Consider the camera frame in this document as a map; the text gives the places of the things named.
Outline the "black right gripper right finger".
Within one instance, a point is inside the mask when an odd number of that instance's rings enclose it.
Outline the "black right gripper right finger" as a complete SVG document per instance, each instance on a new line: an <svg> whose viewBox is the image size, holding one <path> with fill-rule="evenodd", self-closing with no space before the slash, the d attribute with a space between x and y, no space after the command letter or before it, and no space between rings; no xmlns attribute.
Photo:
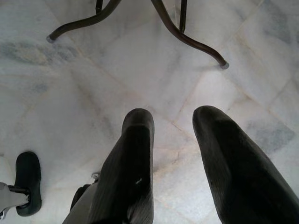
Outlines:
<svg viewBox="0 0 299 224"><path fill-rule="evenodd" d="M228 115L201 106L192 124L222 224L299 224L299 198Z"/></svg>

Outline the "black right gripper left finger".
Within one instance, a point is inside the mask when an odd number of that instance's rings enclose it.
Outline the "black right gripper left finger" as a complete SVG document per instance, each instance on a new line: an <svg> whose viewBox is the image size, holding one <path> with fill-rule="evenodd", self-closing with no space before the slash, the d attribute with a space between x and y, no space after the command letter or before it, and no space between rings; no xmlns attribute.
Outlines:
<svg viewBox="0 0 299 224"><path fill-rule="evenodd" d="M102 166L88 224L153 223L153 143L151 113L131 110Z"/></svg>

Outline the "black robot right foot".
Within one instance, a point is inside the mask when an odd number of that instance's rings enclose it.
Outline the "black robot right foot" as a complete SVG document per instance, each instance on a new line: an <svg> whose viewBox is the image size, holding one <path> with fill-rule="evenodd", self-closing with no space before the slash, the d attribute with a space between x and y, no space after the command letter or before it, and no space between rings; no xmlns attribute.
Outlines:
<svg viewBox="0 0 299 224"><path fill-rule="evenodd" d="M89 188L91 185L90 184L85 184L84 186L80 187L77 189L72 203L71 203L71 208L70 210L72 210L73 206L77 203L77 201L80 199L80 197L84 194L84 192L86 191L87 188Z"/></svg>

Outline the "silver robot left leg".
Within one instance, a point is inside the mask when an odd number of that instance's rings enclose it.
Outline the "silver robot left leg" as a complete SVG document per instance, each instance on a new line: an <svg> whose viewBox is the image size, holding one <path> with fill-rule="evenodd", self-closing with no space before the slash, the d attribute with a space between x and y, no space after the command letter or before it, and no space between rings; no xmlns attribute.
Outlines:
<svg viewBox="0 0 299 224"><path fill-rule="evenodd" d="M12 207L23 206L29 203L30 191L27 188L7 185L0 182L0 220L5 219Z"/></svg>

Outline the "dark curved metal table leg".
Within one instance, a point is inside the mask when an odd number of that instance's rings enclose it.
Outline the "dark curved metal table leg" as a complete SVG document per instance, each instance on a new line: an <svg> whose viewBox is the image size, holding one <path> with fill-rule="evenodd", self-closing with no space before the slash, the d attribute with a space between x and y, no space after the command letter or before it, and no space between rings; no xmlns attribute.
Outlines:
<svg viewBox="0 0 299 224"><path fill-rule="evenodd" d="M110 0L104 8L102 7L102 11L99 14L95 14L94 16L82 20L73 21L64 24L58 27L56 30L54 30L51 34L49 34L46 40L49 43L53 43L59 36L61 36L66 32L79 29L79 28L88 27L103 21L116 9L116 7L119 5L120 2L121 0Z"/></svg>
<svg viewBox="0 0 299 224"><path fill-rule="evenodd" d="M195 49L198 49L208 55L210 55L211 57L213 57L220 65L220 67L225 70L229 67L229 63L220 55L220 53L218 53L216 50L214 50L213 48L200 43L190 37L188 37L187 35L185 35L184 33L181 33L179 31L179 28L177 28L175 26L175 24L172 22L162 0L151 0L154 8L156 9L159 17L161 18L163 24L165 25L165 27L177 38L179 39L181 42L187 44L190 47L193 47Z"/></svg>

